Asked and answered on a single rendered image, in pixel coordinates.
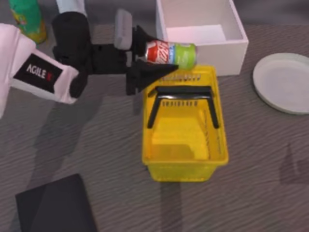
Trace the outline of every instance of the white box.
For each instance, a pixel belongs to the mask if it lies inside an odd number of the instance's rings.
[[[156,31],[164,41],[196,44],[197,63],[218,76],[241,71],[249,41],[233,0],[157,0]]]

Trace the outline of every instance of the wood grain surface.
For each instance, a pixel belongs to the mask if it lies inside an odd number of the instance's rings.
[[[154,32],[154,25],[146,26]],[[309,55],[308,26],[248,26],[240,76],[219,78],[230,163],[205,183],[157,183],[141,163],[141,95],[122,75],[91,76],[75,105],[12,89],[0,121],[0,232],[19,232],[14,196],[80,173],[100,232],[309,231],[309,116],[254,92],[257,61]],[[110,43],[111,26],[92,28]],[[40,50],[51,54],[51,32]]]

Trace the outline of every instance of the yellow bin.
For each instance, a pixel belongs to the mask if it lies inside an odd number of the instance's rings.
[[[177,70],[144,91],[142,161],[156,181],[206,181],[228,163],[212,66]]]

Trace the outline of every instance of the plate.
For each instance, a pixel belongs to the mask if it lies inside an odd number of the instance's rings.
[[[309,114],[309,58],[278,53],[261,59],[253,72],[258,95],[289,114]]]

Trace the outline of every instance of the basket handle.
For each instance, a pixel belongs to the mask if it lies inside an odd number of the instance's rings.
[[[155,97],[154,105],[151,109],[151,113],[149,116],[147,124],[148,129],[151,129],[154,126],[154,121],[159,111],[161,101],[163,99],[207,100],[213,127],[215,127],[216,129],[219,128],[219,121],[213,102],[212,88],[210,86],[157,86],[152,91],[150,91],[148,97],[152,96],[155,93],[157,93],[157,95]]]

